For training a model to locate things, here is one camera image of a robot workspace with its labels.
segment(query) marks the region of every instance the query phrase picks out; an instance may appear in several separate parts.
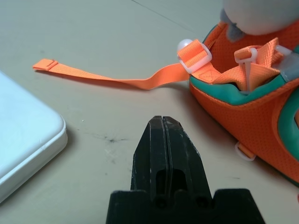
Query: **white plastic clip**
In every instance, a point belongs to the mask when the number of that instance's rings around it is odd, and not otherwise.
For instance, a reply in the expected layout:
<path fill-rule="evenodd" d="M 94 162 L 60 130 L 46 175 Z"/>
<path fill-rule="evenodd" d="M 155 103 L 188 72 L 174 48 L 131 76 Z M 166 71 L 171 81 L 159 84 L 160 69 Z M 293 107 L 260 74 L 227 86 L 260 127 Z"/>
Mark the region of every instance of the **white plastic clip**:
<path fill-rule="evenodd" d="M 292 51 L 288 48 L 285 48 L 281 45 L 276 45 L 275 50 L 278 51 L 279 53 L 283 54 L 284 56 L 288 56 L 292 53 Z"/>
<path fill-rule="evenodd" d="M 250 93 L 250 67 L 251 67 L 251 63 L 256 63 L 257 49 L 250 48 L 250 52 L 251 52 L 250 58 L 239 59 L 235 57 L 235 62 L 237 62 L 238 64 L 245 64 L 247 91 L 243 91 L 243 93 L 247 93 L 247 94 Z"/>
<path fill-rule="evenodd" d="M 250 161 L 252 162 L 255 158 L 256 155 L 254 155 L 252 158 L 249 158 L 247 155 L 245 155 L 240 149 L 239 149 L 239 145 L 240 142 L 237 142 L 237 144 L 235 145 L 235 151 L 237 152 L 238 156 L 240 156 L 242 159 L 246 160 L 246 161 Z"/>
<path fill-rule="evenodd" d="M 190 40 L 190 39 L 184 39 L 184 40 L 182 40 L 178 44 L 178 51 L 181 50 L 181 49 L 183 49 L 184 47 L 186 47 L 190 43 L 192 43 L 192 40 Z M 209 51 L 209 49 L 203 43 L 200 43 L 200 44 L 203 47 L 203 49 L 205 50 L 205 52 L 207 53 L 207 56 L 205 56 L 204 58 L 202 58 L 200 61 L 196 62 L 194 65 L 190 66 L 189 68 L 185 65 L 185 63 L 177 55 L 179 62 L 182 64 L 182 66 L 186 69 L 186 71 L 189 74 L 192 74 L 192 73 L 196 72 L 198 69 L 200 69 L 202 66 L 204 66 L 205 64 L 207 64 L 209 61 L 212 60 L 212 54 Z"/>

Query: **strap end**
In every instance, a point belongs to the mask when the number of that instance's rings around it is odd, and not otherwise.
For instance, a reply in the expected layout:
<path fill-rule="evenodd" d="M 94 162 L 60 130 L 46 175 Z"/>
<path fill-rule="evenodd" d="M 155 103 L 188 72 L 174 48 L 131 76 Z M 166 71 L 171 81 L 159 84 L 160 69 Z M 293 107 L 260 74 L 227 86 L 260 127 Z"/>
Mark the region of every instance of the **strap end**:
<path fill-rule="evenodd" d="M 58 64 L 58 61 L 50 60 L 50 59 L 42 59 L 41 61 L 39 61 L 32 67 L 35 70 L 49 71 L 51 68 L 53 68 L 57 64 Z"/>

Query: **orange pet harness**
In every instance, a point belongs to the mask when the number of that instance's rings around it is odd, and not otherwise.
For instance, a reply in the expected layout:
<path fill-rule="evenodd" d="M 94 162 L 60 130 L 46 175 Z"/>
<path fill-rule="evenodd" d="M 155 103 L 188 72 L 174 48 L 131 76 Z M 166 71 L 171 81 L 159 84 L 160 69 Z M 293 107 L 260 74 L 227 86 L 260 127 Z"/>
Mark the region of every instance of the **orange pet harness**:
<path fill-rule="evenodd" d="M 180 63 L 148 79 L 112 79 L 43 59 L 33 66 L 73 77 L 116 81 L 140 89 L 190 80 L 195 98 L 239 143 L 248 160 L 260 157 L 299 182 L 299 21 L 268 35 L 226 39 L 219 23 L 203 43 L 184 40 Z"/>

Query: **black plastic object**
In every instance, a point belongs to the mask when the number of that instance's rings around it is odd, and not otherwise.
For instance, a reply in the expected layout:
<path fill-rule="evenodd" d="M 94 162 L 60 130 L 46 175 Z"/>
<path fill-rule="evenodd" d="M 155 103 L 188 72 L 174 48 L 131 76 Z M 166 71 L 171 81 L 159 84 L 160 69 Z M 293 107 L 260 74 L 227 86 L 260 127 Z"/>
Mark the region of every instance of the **black plastic object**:
<path fill-rule="evenodd" d="M 111 194 L 106 224 L 264 224 L 247 189 L 211 197 L 200 154 L 171 117 L 151 119 L 134 153 L 131 191 Z"/>

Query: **teal trim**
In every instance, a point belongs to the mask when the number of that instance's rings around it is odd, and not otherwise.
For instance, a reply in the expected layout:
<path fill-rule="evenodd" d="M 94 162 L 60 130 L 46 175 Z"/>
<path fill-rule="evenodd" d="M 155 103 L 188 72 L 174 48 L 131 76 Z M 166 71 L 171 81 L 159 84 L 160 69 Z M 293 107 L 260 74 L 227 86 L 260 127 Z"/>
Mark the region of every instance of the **teal trim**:
<path fill-rule="evenodd" d="M 285 84 L 284 79 L 281 75 L 277 76 L 271 82 L 257 87 L 250 94 L 245 95 L 241 93 L 237 87 L 233 84 L 207 84 L 202 81 L 199 81 L 195 77 L 190 78 L 190 82 L 197 89 L 205 92 L 206 94 L 214 97 L 218 100 L 226 102 L 228 104 L 237 106 L 249 103 L 252 100 L 258 99 Z"/>
<path fill-rule="evenodd" d="M 206 41 L 206 38 L 210 35 L 210 33 L 215 29 L 216 26 L 217 26 L 217 25 L 215 25 L 215 26 L 210 30 L 210 32 L 209 32 L 209 33 L 207 34 L 207 36 L 205 37 L 203 43 Z"/>
<path fill-rule="evenodd" d="M 291 182 L 292 184 L 294 184 L 297 188 L 299 188 L 299 183 L 294 181 L 293 179 L 291 179 L 290 177 L 284 175 L 283 173 L 279 172 L 285 179 L 287 179 L 289 182 Z"/>
<path fill-rule="evenodd" d="M 294 52 L 297 53 L 297 54 L 299 54 L 299 45 L 297 45 L 297 46 L 295 47 Z"/>
<path fill-rule="evenodd" d="M 299 129 L 294 119 L 299 109 L 299 88 L 288 98 L 278 119 L 278 133 L 285 148 L 299 161 Z"/>

